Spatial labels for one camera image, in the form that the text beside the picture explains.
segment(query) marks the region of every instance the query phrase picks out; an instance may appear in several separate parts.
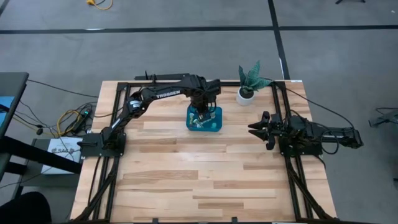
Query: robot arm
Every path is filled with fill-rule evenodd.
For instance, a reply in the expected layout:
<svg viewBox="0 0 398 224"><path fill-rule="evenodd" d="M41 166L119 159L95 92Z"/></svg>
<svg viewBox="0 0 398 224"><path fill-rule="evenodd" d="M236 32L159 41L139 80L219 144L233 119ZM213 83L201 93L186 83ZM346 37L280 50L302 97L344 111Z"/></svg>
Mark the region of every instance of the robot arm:
<svg viewBox="0 0 398 224"><path fill-rule="evenodd" d="M280 120L279 114L270 115L265 111L261 121L250 124L249 128L253 128L249 130L251 134L268 141L268 150L274 148L275 137L279 137L281 152L287 156L320 155L323 142L336 142L353 149L363 146L361 136L354 128L329 128L297 115L285 123Z"/></svg>
<svg viewBox="0 0 398 224"><path fill-rule="evenodd" d="M215 104L216 96L220 93L220 80L206 81L198 75L187 75L179 82L154 83L143 87L125 98L123 110L111 126L105 127L99 134L87 134L83 138L83 141L79 143L82 154L83 156L120 156L123 154L126 141L124 128L130 120L142 116L155 100L184 94L190 97L192 108L204 116L208 113L208 105Z"/></svg>

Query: wooden table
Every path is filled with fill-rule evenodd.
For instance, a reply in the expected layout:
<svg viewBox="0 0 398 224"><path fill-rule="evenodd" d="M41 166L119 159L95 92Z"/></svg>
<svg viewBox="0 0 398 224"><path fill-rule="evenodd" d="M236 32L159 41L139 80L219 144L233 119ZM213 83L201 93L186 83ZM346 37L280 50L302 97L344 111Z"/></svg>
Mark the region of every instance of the wooden table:
<svg viewBox="0 0 398 224"><path fill-rule="evenodd" d="M103 82L96 115L112 112L116 85L117 81ZM286 85L305 96L303 83L286 81ZM141 118L126 126L128 140L119 164L112 222L151 222L152 218L160 222L230 222L231 217L242 222L294 220L278 145L267 151L264 142L248 133L248 124L259 121L263 111L275 113L271 88L260 90L246 107L237 104L237 89L223 87L217 96L217 105L223 109L223 127L217 133L186 128L190 99L184 95L154 101ZM291 92L288 95L291 109L311 120L308 103ZM279 99L284 111L280 93ZM95 118L93 131L109 126L110 119ZM309 191L335 216L322 163L313 156L302 156L302 160ZM87 205L96 161L89 158L83 163L71 218ZM100 218L107 198L105 193ZM305 217L299 190L298 198Z"/></svg>

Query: green leaf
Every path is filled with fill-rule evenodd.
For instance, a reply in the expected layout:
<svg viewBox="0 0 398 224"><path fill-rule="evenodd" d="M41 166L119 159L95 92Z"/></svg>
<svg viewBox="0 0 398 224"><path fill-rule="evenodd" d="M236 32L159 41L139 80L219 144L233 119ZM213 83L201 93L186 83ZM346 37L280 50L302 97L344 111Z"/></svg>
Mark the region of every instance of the green leaf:
<svg viewBox="0 0 398 224"><path fill-rule="evenodd" d="M243 68L239 66L239 78L241 79L241 86L246 83L246 75L243 72Z"/></svg>
<svg viewBox="0 0 398 224"><path fill-rule="evenodd" d="M248 73L248 86L253 86L257 82L258 76L260 72L260 61L258 60L256 64L252 67L250 72Z"/></svg>
<svg viewBox="0 0 398 224"><path fill-rule="evenodd" d="M242 90L243 90L244 94L248 94L249 92L253 91L253 88L250 86L244 86L244 87L242 87Z"/></svg>
<svg viewBox="0 0 398 224"><path fill-rule="evenodd" d="M259 79L259 82L256 82L256 84L253 87L253 90L260 90L264 87L266 87L267 85L269 85L271 83L270 80L265 80L265 79Z"/></svg>

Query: blue container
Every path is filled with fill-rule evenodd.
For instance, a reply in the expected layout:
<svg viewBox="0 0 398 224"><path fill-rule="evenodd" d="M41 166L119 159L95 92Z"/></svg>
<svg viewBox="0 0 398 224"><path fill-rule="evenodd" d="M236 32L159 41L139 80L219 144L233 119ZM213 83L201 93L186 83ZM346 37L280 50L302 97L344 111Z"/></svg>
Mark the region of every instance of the blue container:
<svg viewBox="0 0 398 224"><path fill-rule="evenodd" d="M210 113L206 115L206 118L202 119L202 122L200 122L198 114L196 114L195 110L189 106L187 109L187 128L191 131L219 131L223 127L223 110L217 106L213 113L213 118L211 117L212 113Z"/></svg>

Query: yellow cable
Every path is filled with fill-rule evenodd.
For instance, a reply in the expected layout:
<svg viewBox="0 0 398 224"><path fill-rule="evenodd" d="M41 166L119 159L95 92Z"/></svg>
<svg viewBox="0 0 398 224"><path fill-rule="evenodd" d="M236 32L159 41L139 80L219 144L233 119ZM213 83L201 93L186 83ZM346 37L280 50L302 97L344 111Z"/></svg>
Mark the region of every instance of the yellow cable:
<svg viewBox="0 0 398 224"><path fill-rule="evenodd" d="M111 0L111 4L108 7L105 7L105 8L98 7L97 4L95 4L95 0L87 0L86 2L89 5L95 6L99 10L108 10L108 9L110 9L113 6L113 0Z"/></svg>
<svg viewBox="0 0 398 224"><path fill-rule="evenodd" d="M64 132L61 132L61 128L60 128L60 122L61 122L62 118L64 116L70 114L70 113L75 113L77 115L77 121L76 122L79 122L79 120L80 120L80 113L79 112L77 112L75 110L67 110L67 112L65 112L63 115L61 115L61 117L59 117L59 119L57 121L57 132L58 132L59 136L63 136L64 134L69 133L73 129L73 126L72 126L68 130L65 130Z"/></svg>

